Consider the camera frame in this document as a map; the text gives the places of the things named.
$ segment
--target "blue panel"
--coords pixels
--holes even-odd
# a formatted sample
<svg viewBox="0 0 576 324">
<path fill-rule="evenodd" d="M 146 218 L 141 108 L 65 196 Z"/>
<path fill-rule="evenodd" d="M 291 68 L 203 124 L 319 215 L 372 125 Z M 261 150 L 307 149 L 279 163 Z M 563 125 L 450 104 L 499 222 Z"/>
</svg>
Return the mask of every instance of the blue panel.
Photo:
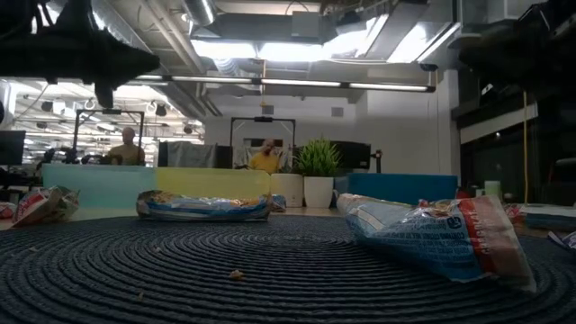
<svg viewBox="0 0 576 324">
<path fill-rule="evenodd" d="M 139 193 L 156 189 L 154 169 L 144 166 L 44 165 L 42 178 L 79 190 L 81 208 L 135 209 Z"/>
<path fill-rule="evenodd" d="M 455 175 L 349 174 L 348 192 L 389 202 L 417 204 L 419 199 L 454 199 Z"/>
</svg>

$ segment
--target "computer monitor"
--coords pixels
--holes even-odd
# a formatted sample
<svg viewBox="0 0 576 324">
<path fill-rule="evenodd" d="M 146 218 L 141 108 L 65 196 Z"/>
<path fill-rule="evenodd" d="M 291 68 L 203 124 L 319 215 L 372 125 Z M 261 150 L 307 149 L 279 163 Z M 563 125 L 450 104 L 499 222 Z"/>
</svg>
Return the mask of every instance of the computer monitor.
<svg viewBox="0 0 576 324">
<path fill-rule="evenodd" d="M 24 139 L 24 130 L 0 130 L 0 166 L 22 165 Z"/>
</svg>

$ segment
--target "person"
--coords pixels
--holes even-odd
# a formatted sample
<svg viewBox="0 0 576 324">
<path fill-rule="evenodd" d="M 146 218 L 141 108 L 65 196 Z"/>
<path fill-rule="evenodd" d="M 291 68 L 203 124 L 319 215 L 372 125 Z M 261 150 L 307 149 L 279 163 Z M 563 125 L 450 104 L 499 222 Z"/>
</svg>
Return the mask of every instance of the person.
<svg viewBox="0 0 576 324">
<path fill-rule="evenodd" d="M 256 153 L 249 163 L 249 167 L 254 170 L 264 170 L 268 174 L 277 173 L 280 159 L 274 152 L 274 141 L 266 139 L 262 148 Z"/>
<path fill-rule="evenodd" d="M 122 141 L 124 144 L 112 148 L 108 156 L 112 158 L 113 165 L 123 166 L 144 166 L 145 153 L 142 148 L 134 145 L 136 132 L 131 127 L 122 130 Z"/>
</svg>

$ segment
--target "dark blue placemat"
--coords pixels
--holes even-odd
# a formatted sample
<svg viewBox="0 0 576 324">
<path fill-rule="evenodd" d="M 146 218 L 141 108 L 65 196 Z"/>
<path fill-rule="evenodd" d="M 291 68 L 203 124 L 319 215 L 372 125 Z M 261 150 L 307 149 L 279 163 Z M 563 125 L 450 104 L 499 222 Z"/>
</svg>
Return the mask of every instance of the dark blue placemat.
<svg viewBox="0 0 576 324">
<path fill-rule="evenodd" d="M 342 218 L 6 230 L 0 323 L 576 323 L 574 258 L 521 242 L 536 295 L 399 265 L 356 246 Z"/>
</svg>

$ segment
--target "potted plant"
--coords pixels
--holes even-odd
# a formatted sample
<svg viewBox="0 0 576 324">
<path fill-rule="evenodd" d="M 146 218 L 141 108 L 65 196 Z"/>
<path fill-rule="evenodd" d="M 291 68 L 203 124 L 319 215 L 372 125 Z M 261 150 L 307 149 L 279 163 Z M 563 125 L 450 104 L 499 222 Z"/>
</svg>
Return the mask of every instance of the potted plant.
<svg viewBox="0 0 576 324">
<path fill-rule="evenodd" d="M 313 139 L 300 149 L 296 168 L 304 176 L 304 200 L 312 208 L 328 208 L 332 201 L 334 174 L 340 161 L 328 139 Z"/>
</svg>

